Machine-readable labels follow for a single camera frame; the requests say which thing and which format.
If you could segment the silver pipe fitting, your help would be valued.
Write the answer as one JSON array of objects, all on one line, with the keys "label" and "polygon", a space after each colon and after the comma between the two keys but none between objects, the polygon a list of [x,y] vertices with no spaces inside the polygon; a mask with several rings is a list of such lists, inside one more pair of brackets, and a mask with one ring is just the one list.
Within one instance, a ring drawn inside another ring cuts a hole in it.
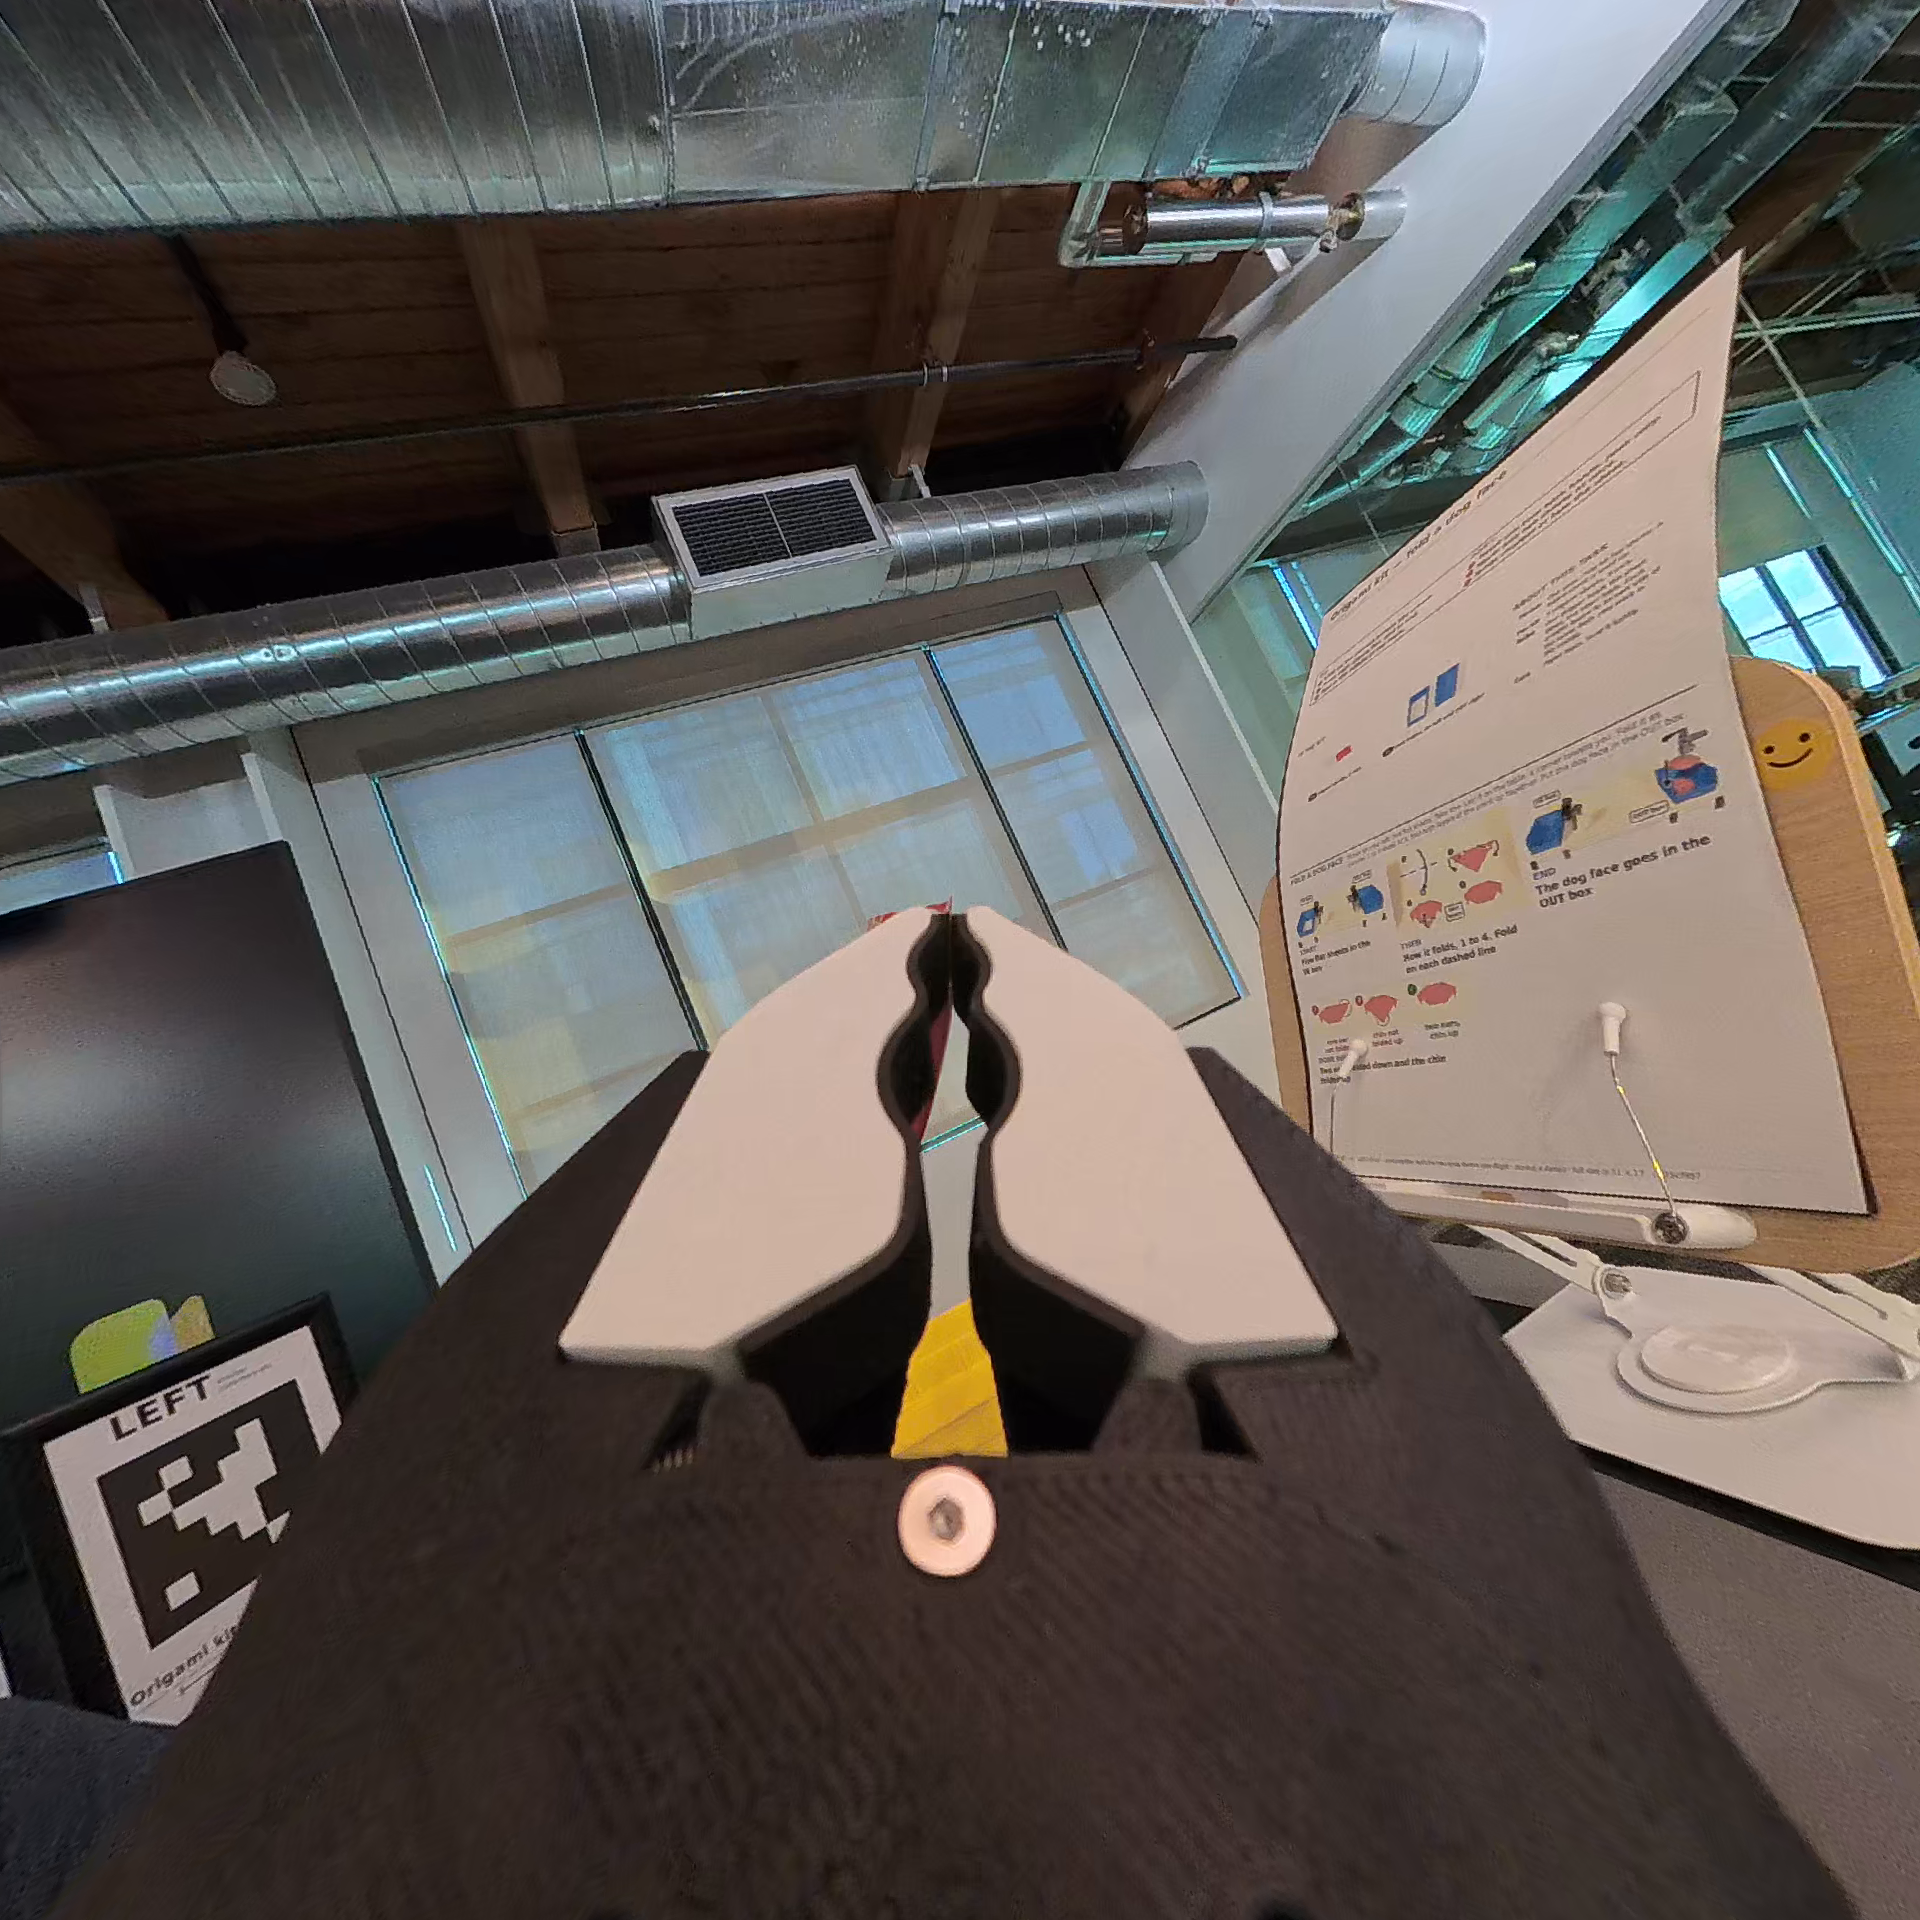
[{"label": "silver pipe fitting", "polygon": [[1059,233],[1059,265],[1070,273],[1170,266],[1261,252],[1301,263],[1384,242],[1408,216],[1399,188],[1371,188],[1338,200],[1264,191],[1193,200],[1131,186],[1118,210],[1108,214],[1113,193],[1115,184],[1099,177],[1078,191]]}]

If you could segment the framed black white marker sign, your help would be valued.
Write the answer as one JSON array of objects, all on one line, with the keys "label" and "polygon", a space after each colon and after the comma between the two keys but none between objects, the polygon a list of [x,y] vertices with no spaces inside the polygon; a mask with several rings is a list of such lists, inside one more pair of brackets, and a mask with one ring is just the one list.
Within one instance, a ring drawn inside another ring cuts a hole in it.
[{"label": "framed black white marker sign", "polygon": [[5,1431],[5,1488],[75,1706],[180,1725],[231,1647],[355,1375],[312,1296]]}]

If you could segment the thin black ceiling pipe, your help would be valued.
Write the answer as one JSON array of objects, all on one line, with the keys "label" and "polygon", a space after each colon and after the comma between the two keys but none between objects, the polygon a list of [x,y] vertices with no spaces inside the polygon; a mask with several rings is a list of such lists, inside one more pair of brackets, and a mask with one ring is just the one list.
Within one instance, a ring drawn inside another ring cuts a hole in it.
[{"label": "thin black ceiling pipe", "polygon": [[1043,359],[977,359],[952,363],[925,359],[911,368],[863,370],[805,382],[732,386],[671,396],[630,396],[602,404],[544,404],[467,420],[410,420],[382,430],[334,430],[326,435],[265,438],[251,442],[199,444],[179,449],[142,449],[99,462],[7,462],[5,491],[28,485],[66,485],[103,477],[124,477],[171,467],[216,467],[238,462],[275,462],[331,458],[348,453],[383,453],[393,448],[464,442],[482,438],[517,438],[538,426],[598,426],[642,420],[684,420],[729,414],[769,404],[829,404],[873,396],[919,396],[974,386],[1004,386],[1008,382],[1042,382],[1093,370],[1155,370],[1182,368],[1193,359],[1220,359],[1237,351],[1235,334],[1155,337],[1144,335],[1122,348],[1088,348]]}]

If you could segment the white air vent unit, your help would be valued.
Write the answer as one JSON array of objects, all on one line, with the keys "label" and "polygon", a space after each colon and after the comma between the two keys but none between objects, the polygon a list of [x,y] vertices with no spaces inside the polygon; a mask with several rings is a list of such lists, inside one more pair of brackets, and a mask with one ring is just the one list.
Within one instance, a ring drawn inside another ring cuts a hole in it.
[{"label": "white air vent unit", "polygon": [[894,544],[858,467],[654,499],[694,641],[873,605]]}]

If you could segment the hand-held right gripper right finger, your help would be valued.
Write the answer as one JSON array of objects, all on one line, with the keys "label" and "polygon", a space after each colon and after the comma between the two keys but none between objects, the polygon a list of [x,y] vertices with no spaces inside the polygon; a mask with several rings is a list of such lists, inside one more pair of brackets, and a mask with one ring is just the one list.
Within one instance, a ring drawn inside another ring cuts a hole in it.
[{"label": "hand-held right gripper right finger", "polygon": [[1170,1027],[995,909],[956,917],[983,1120],[971,1306],[1014,1454],[1079,1454],[1126,1386],[1327,1356],[1330,1308]]}]

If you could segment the large rectangular silver duct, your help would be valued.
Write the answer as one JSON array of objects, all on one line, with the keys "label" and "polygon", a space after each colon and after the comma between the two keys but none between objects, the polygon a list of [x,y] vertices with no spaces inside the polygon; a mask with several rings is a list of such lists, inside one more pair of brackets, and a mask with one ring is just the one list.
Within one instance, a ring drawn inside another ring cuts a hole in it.
[{"label": "large rectangular silver duct", "polygon": [[1436,129],[1450,5],[5,4],[5,237],[1308,169]]}]

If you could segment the wooden book stand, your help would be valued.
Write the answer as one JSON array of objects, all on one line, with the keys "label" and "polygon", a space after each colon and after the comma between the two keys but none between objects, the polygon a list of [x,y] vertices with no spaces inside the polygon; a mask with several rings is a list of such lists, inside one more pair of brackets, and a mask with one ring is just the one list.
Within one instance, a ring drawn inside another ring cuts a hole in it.
[{"label": "wooden book stand", "polygon": [[[1830,1019],[1854,1146],[1869,1188],[1868,1215],[1746,1210],[1736,1247],[1709,1210],[1685,1212],[1690,1234],[1666,1245],[1650,1198],[1563,1197],[1511,1183],[1374,1182],[1399,1215],[1601,1247],[1672,1252],[1686,1259],[1760,1259],[1777,1267],[1885,1270],[1916,1259],[1917,1245],[1917,958],[1916,928],[1885,842],[1868,759],[1843,702],[1786,663],[1729,663],[1743,730],[1760,773],[1766,816],[1804,928]],[[1786,769],[1789,731],[1809,731],[1812,769]],[[1308,1035],[1294,986],[1277,882],[1261,904],[1263,976],[1281,1107],[1308,1131]]]}]

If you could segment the round silver air duct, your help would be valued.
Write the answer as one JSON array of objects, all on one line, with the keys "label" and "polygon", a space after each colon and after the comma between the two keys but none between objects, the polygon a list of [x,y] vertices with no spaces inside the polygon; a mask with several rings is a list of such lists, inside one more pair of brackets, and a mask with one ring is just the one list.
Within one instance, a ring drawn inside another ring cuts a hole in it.
[{"label": "round silver air duct", "polygon": [[835,494],[872,536],[720,571],[623,546],[5,651],[5,784],[406,706],[906,597],[1182,555],[1207,525],[1193,462],[873,506],[849,467],[704,494],[740,532]]}]

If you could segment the white stand base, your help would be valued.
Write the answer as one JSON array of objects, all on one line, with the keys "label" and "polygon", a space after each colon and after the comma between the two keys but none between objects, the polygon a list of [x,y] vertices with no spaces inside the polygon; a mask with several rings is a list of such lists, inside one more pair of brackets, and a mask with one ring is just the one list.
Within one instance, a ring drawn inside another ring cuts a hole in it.
[{"label": "white stand base", "polygon": [[1916,1308],[1847,1275],[1602,1267],[1507,1333],[1583,1447],[1917,1550]]}]

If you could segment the yellow green paper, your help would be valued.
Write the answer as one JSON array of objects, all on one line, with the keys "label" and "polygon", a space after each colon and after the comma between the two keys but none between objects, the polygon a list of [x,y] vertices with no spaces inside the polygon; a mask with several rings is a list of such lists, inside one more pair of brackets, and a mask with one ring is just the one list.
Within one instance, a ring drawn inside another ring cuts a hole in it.
[{"label": "yellow green paper", "polygon": [[76,1393],[90,1394],[209,1341],[213,1341],[213,1324],[202,1296],[188,1296],[180,1308],[142,1300],[90,1320],[71,1339],[66,1361]]}]

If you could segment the person's dark grey shirt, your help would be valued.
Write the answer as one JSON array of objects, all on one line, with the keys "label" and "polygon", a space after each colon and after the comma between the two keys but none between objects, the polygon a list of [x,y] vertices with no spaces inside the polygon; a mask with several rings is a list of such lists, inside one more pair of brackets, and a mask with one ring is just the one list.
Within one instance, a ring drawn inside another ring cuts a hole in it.
[{"label": "person's dark grey shirt", "polygon": [[171,1727],[3,1699],[3,1918],[43,1918],[138,1802]]}]

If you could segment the large glass window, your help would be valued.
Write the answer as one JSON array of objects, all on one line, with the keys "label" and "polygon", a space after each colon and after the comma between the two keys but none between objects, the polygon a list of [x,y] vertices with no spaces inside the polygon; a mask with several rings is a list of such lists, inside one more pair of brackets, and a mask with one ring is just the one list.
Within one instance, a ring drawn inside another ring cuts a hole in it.
[{"label": "large glass window", "polygon": [[1261,1038],[1250,906],[1079,577],[386,708],[298,750],[463,1247],[889,909],[993,906],[1187,1038]]}]

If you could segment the printed instruction sheet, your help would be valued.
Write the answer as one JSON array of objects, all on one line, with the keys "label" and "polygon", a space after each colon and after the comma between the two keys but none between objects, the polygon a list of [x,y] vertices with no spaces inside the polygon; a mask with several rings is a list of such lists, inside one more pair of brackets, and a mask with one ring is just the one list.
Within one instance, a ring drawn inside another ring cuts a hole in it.
[{"label": "printed instruction sheet", "polygon": [[1277,887],[1371,1182],[1864,1215],[1718,597],[1739,270],[1327,612]]}]

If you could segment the black screen panel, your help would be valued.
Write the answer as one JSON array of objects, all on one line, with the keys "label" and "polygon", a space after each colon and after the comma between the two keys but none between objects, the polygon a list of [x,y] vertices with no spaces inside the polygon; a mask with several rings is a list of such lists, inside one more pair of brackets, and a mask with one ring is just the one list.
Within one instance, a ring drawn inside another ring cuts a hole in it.
[{"label": "black screen panel", "polygon": [[216,1333],[329,1297],[359,1385],[429,1252],[287,845],[5,915],[3,1418],[71,1344],[204,1297]]}]

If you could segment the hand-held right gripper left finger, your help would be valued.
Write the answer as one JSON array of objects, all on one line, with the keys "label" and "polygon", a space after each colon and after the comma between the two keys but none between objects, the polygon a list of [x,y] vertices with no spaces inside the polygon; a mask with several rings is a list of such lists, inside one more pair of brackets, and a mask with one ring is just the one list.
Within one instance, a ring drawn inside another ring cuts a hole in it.
[{"label": "hand-held right gripper left finger", "polygon": [[814,1454],[887,1454],[933,1308],[915,1118],[950,917],[903,909],[707,1055],[560,1352],[777,1394]]}]

